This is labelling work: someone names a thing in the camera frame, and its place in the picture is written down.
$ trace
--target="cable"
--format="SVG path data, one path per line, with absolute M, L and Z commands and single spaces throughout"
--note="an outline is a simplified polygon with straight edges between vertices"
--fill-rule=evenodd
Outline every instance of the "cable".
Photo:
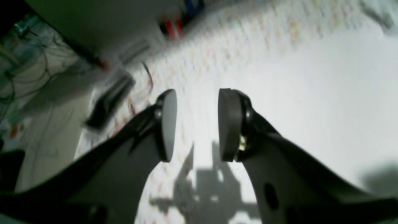
M 35 32 L 33 32 L 31 29 L 28 28 L 28 33 L 33 34 L 35 37 L 37 37 L 37 34 Z
M 146 70 L 146 74 L 148 75 L 148 85 L 149 85 L 149 91 L 148 92 L 141 92 L 138 94 L 138 99 L 137 102 L 141 102 L 143 101 L 147 96 L 150 96 L 150 94 L 152 93 L 153 90 L 153 80 L 152 80 L 152 75 L 149 72 L 148 66 L 146 65 L 145 62 L 141 61 L 142 65 L 144 66 L 145 70 Z
M 15 65 L 21 65 L 21 61 L 14 53 L 8 51 L 3 46 L 0 45 L 0 55 L 3 55 L 6 59 L 8 59 L 11 63 Z
M 81 74 L 87 73 L 87 72 L 92 71 L 92 70 L 93 70 L 93 69 L 90 69 L 90 70 L 87 70 L 87 71 L 83 71 L 82 73 L 68 73 L 68 74 L 70 74 L 70 75 L 81 75 Z M 16 96 L 15 99 L 20 99 L 20 98 L 23 98 L 23 97 L 27 97 L 27 96 L 29 96 L 29 95 L 32 95 L 32 94 L 34 94 L 34 93 L 37 93 L 37 92 L 43 90 L 43 89 L 44 89 L 53 79 L 55 79 L 56 77 L 58 77 L 58 76 L 60 76 L 60 75 L 66 75 L 66 74 L 67 74 L 67 73 L 57 73 L 57 74 L 55 74 L 55 75 L 52 75 L 52 76 L 50 76 L 50 78 L 49 78 L 41 87 L 39 87 L 39 88 L 37 88 L 37 89 L 35 89 L 35 90 L 32 90 L 32 91 L 29 91 L 29 92 L 27 92 L 27 93 L 25 93 L 25 94 Z
M 38 81 L 42 80 L 46 74 L 49 75 L 49 71 L 48 71 L 48 58 L 47 58 L 47 55 L 46 55 L 46 53 L 44 52 L 43 49 L 40 49 L 40 55 L 43 55 L 43 57 L 44 57 L 44 71 L 42 72 L 42 74 L 40 75 L 40 77 L 37 78 L 37 79 L 31 79 L 31 80 L 28 80 L 28 81 L 24 81 L 24 80 L 18 80 L 18 79 L 16 79 L 15 77 L 16 77 L 17 75 L 13 75 L 14 82 L 20 83 L 20 84 L 31 84 L 31 83 L 35 83 L 35 82 L 38 82 Z
M 53 35 L 53 43 L 55 44 L 55 45 L 57 45 L 57 46 L 59 46 L 59 47 L 67 47 L 67 48 L 69 48 L 70 49 L 70 46 L 69 45 L 67 45 L 66 43 L 58 43 L 58 41 L 56 40 L 56 34 L 54 34 Z
M 41 79 L 44 77 L 44 75 L 45 75 L 45 74 L 42 74 L 39 78 L 33 79 L 33 80 L 29 80 L 29 81 L 25 81 L 25 80 L 21 80 L 21 79 L 16 79 L 16 78 L 15 78 L 15 77 L 18 76 L 18 74 L 24 73 L 24 72 L 26 72 L 27 70 L 31 69 L 33 66 L 35 66 L 35 65 L 37 64 L 37 60 L 40 58 L 40 56 L 41 56 L 42 54 L 44 54 L 43 45 L 40 44 L 40 41 L 39 41 L 39 40 L 35 40 L 35 39 L 29 39 L 29 40 L 38 41 L 38 42 L 35 43 L 35 44 L 28 44 L 28 45 L 31 46 L 31 47 L 37 47 L 38 50 L 39 50 L 39 52 L 40 52 L 40 54 L 39 54 L 39 56 L 36 57 L 35 61 L 32 61 L 32 63 L 31 63 L 30 66 L 26 66 L 25 68 L 19 69 L 18 71 L 8 71 L 9 75 L 14 79 L 14 81 L 15 81 L 16 83 L 23 83 L 23 84 L 34 83 L 34 82 L 37 82 L 37 81 L 41 80 Z M 47 67 L 47 64 L 48 64 L 47 56 L 44 54 L 44 57 L 45 57 L 45 63 L 46 63 L 46 64 L 45 64 L 45 67 Z
M 10 105 L 11 105 L 11 103 L 14 101 L 14 98 L 15 98 L 15 86 L 14 86 L 14 81 L 13 81 L 12 78 L 9 77 L 8 75 L 6 75 L 6 76 L 7 76 L 7 78 L 8 78 L 8 79 L 10 80 L 10 82 L 11 82 L 12 93 L 11 93 L 11 96 L 9 96 L 9 99 L 8 99 L 8 102 L 7 102 L 7 105 L 6 105 L 6 108 L 3 110 L 3 112 L 2 112 L 2 114 L 1 114 L 1 116 L 0 116 L 0 121 L 2 121 L 2 120 L 5 118 L 5 116 L 7 115 L 8 109 L 10 108 Z
M 56 57 L 76 57 L 78 56 L 76 53 L 72 52 L 66 52 L 66 51 L 61 51 L 59 49 L 47 47 L 47 53 L 56 56 Z

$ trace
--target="black object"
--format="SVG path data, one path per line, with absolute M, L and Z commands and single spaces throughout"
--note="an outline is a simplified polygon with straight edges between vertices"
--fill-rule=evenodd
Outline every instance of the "black object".
M 25 152 L 14 150 L 0 153 L 0 192 L 12 193 L 18 180 Z
M 116 111 L 121 100 L 129 93 L 134 81 L 128 75 L 123 75 L 111 88 L 97 100 L 89 119 L 85 124 L 101 131 Z
M 22 20 L 28 12 L 29 7 L 24 0 L 2 2 L 0 10 L 0 36 L 8 33 L 14 24 Z
M 3 147 L 4 147 L 4 140 L 0 139 L 0 152 L 3 151 Z
M 134 223 L 146 179 L 173 155 L 174 90 L 49 181 L 26 192 L 0 195 L 0 212 L 30 223 Z
M 192 20 L 197 18 L 201 13 L 203 13 L 205 8 L 205 2 L 203 0 L 198 0 L 196 5 L 191 0 L 184 0 L 185 9 L 180 10 L 180 26 L 181 28 L 186 27 Z M 164 22 L 159 24 L 159 28 L 164 35 L 168 34 L 166 25 Z
M 219 91 L 220 153 L 242 162 L 268 224 L 374 223 L 398 217 L 395 199 L 351 186 L 283 138 L 238 90 Z M 238 150 L 241 138 L 245 150 Z

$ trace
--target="black cable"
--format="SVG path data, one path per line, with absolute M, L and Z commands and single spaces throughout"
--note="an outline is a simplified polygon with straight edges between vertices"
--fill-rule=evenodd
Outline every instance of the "black cable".
M 68 57 L 76 57 L 77 56 L 77 54 L 75 54 L 75 53 L 69 53 L 69 54 L 67 54 L 67 52 L 62 52 L 62 51 L 60 51 L 60 50 L 56 50 L 56 51 L 52 51 L 52 50 L 49 50 L 50 48 L 47 48 L 47 53 L 48 54 L 51 54 L 51 55 L 53 55 L 53 56 L 56 56 L 56 57 L 65 57 L 65 58 L 68 58 Z
M 11 87 L 12 87 L 12 93 L 11 96 L 9 97 L 9 100 L 7 102 L 6 108 L 4 109 L 4 111 L 2 112 L 2 115 L 0 116 L 0 121 L 2 121 L 5 116 L 7 115 L 8 109 L 10 108 L 10 105 L 13 103 L 14 99 L 15 99 L 15 86 L 14 86 L 14 81 L 12 80 L 11 77 L 9 77 L 6 74 L 7 78 L 10 80 L 11 82 Z
M 70 49 L 70 46 L 67 45 L 66 43 L 58 43 L 58 41 L 56 40 L 56 34 L 53 35 L 53 43 L 59 47 L 67 47 Z
M 50 78 L 49 78 L 41 87 L 39 87 L 39 88 L 37 88 L 37 89 L 35 89 L 35 90 L 32 90 L 32 91 L 30 91 L 30 92 L 27 92 L 27 93 L 25 93 L 25 94 L 16 96 L 16 97 L 14 97 L 14 98 L 15 98 L 15 99 L 20 99 L 20 98 L 23 98 L 23 97 L 27 97 L 27 96 L 29 96 L 29 95 L 32 95 L 32 94 L 34 94 L 34 93 L 37 93 L 37 92 L 41 91 L 42 89 L 44 89 L 53 79 L 55 79 L 56 77 L 58 77 L 58 76 L 60 76 L 60 75 L 66 75 L 66 74 L 69 74 L 69 75 L 81 75 L 81 74 L 87 73 L 87 72 L 92 71 L 92 70 L 93 70 L 93 69 L 90 69 L 90 70 L 87 70 L 87 71 L 83 71 L 83 72 L 81 72 L 81 73 L 58 73 L 58 74 L 52 75 L 52 76 L 50 76 Z
M 29 29 L 29 28 L 28 28 L 28 32 L 37 37 L 37 34 L 35 32 L 33 32 L 31 29 Z
M 27 71 L 28 69 L 30 69 L 31 67 L 33 67 L 34 65 L 36 65 L 37 60 L 39 59 L 39 57 L 41 56 L 41 54 L 44 52 L 44 51 L 42 50 L 42 44 L 37 43 L 37 44 L 29 44 L 29 45 L 30 45 L 30 46 L 33 46 L 33 47 L 38 47 L 38 48 L 39 48 L 40 55 L 37 57 L 37 59 L 35 60 L 35 62 L 32 63 L 31 66 L 24 68 L 22 71 L 18 71 L 18 74 L 23 73 L 23 72 Z M 11 75 L 12 78 L 15 78 L 15 77 L 18 75 L 18 74 L 13 74 L 13 73 L 11 73 L 10 71 L 8 71 L 8 72 L 9 72 L 9 75 Z M 15 79 L 14 79 L 14 81 L 16 81 L 17 83 L 33 83 L 34 81 L 38 81 L 38 80 L 39 80 L 39 79 L 37 79 L 37 80 L 30 80 L 30 81 L 32 81 L 32 82 L 30 82 L 30 81 L 25 82 L 25 81 L 20 81 L 20 80 L 15 80 Z
M 38 82 L 38 81 L 42 80 L 46 74 L 49 74 L 49 71 L 48 71 L 48 58 L 47 58 L 47 55 L 46 55 L 46 53 L 44 52 L 43 49 L 40 49 L 40 53 L 43 54 L 44 63 L 45 63 L 45 64 L 44 64 L 44 71 L 43 71 L 43 73 L 40 75 L 40 77 L 37 78 L 37 79 L 31 79 L 31 80 L 28 80 L 28 81 L 22 81 L 22 80 L 17 80 L 17 79 L 15 79 L 16 75 L 13 75 L 13 80 L 14 80 L 14 82 L 16 82 L 16 83 L 21 83 L 21 84 L 31 84 L 31 83 L 35 83 L 35 82 Z

